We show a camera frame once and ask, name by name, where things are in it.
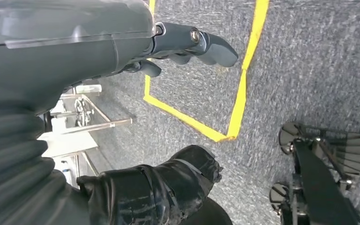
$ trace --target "metal screw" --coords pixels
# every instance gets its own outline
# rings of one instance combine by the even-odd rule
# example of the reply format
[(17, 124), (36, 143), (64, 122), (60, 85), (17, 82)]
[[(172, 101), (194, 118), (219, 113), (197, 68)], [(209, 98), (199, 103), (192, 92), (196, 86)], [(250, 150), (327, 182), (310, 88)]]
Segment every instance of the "metal screw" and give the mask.
[(340, 183), (340, 188), (342, 187), (342, 184), (344, 185), (344, 189), (347, 190), (347, 191), (350, 191), (352, 189), (355, 188), (355, 183), (352, 179), (350, 178), (346, 178), (346, 179), (340, 179), (339, 180), (339, 183)]
[(199, 37), (199, 31), (195, 28), (192, 29), (190, 32), (191, 40), (195, 43), (199, 43), (200, 37)]
[(281, 209), (277, 209), (277, 210), (275, 210), (275, 212), (277, 213), (277, 216), (281, 216), (281, 215), (282, 215), (282, 210), (281, 210)]
[(294, 151), (294, 145), (293, 145), (293, 143), (291, 143), (291, 144), (289, 145), (289, 151), (290, 151), (290, 152), (293, 152), (293, 151)]

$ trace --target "gray carpet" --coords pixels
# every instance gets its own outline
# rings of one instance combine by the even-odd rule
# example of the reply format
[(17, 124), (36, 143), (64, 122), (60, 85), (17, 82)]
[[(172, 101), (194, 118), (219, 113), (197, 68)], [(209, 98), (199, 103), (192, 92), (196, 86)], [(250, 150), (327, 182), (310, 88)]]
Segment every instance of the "gray carpet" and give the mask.
[[(151, 94), (226, 133), (254, 12), (250, 0), (165, 0), (156, 21), (194, 25), (221, 35), (240, 61), (230, 69), (197, 60), (184, 66), (157, 61)], [(111, 118), (135, 117), (130, 126), (95, 132), (102, 153), (91, 152), (99, 170), (157, 165), (189, 144), (209, 147), (225, 168), (211, 197), (236, 225), (277, 225), (268, 191), (286, 180), (292, 161), (277, 144), (280, 126), (308, 125), (360, 131), (360, 1), (272, 1), (247, 73), (247, 106), (235, 141), (214, 143), (173, 116), (143, 101), (144, 76), (120, 74), (99, 80), (93, 101)], [(349, 194), (360, 209), (360, 180)]]

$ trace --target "black tape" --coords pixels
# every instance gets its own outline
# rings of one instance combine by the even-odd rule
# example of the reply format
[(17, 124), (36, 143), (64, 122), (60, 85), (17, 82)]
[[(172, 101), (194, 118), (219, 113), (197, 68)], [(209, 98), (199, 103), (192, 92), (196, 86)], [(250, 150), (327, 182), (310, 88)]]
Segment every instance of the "black tape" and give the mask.
[(161, 165), (138, 165), (77, 179), (89, 198), (94, 225), (178, 225), (196, 211), (220, 181), (214, 156), (191, 145)]

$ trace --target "plastic cover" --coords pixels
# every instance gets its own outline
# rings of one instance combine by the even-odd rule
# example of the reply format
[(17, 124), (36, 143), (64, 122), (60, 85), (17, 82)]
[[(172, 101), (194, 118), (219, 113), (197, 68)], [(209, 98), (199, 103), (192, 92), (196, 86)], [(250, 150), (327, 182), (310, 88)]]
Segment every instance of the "plastic cover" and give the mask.
[(0, 0), (0, 45), (8, 48), (154, 34), (142, 0)]

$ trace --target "metal rod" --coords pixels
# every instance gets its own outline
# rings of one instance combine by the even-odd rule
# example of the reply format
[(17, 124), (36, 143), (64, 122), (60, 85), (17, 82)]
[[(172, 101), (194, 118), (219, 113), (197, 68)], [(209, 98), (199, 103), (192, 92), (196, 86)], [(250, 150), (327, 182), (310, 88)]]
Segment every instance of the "metal rod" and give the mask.
[(97, 112), (98, 114), (101, 115), (101, 117), (103, 117), (103, 119), (107, 122), (110, 122), (110, 118), (108, 118), (108, 116), (106, 116), (86, 95), (83, 96), (83, 99), (85, 101), (87, 101)]
[(125, 119), (125, 120), (115, 120), (115, 121), (96, 124), (96, 125), (89, 125), (89, 126), (85, 126), (85, 127), (71, 127), (71, 128), (67, 128), (61, 132), (54, 132), (54, 133), (57, 135), (64, 135), (64, 134), (73, 134), (73, 133), (78, 133), (78, 132), (90, 132), (90, 131), (101, 130), (101, 129), (106, 129), (106, 128), (114, 128), (116, 126), (127, 125), (127, 124), (132, 124), (131, 118)]
[(49, 156), (50, 158), (65, 158), (65, 157), (72, 157), (75, 156), (77, 154), (81, 153), (81, 151), (76, 151), (76, 152), (71, 152), (68, 154), (62, 154), (62, 155), (56, 155), (56, 156)]
[(82, 98), (83, 94), (62, 94), (60, 99)]
[(79, 172), (79, 155), (75, 154), (75, 175), (76, 177), (80, 177), (80, 172)]
[(77, 112), (51, 112), (50, 115), (54, 118), (66, 118), (70, 116), (76, 116)]
[(92, 169), (93, 173), (95, 176), (98, 176), (98, 172), (97, 172), (97, 169), (95, 168), (94, 164), (92, 163), (92, 161), (90, 160), (88, 154), (83, 151), (82, 152), (82, 156), (85, 158), (86, 160), (86, 163), (89, 165), (89, 167)]

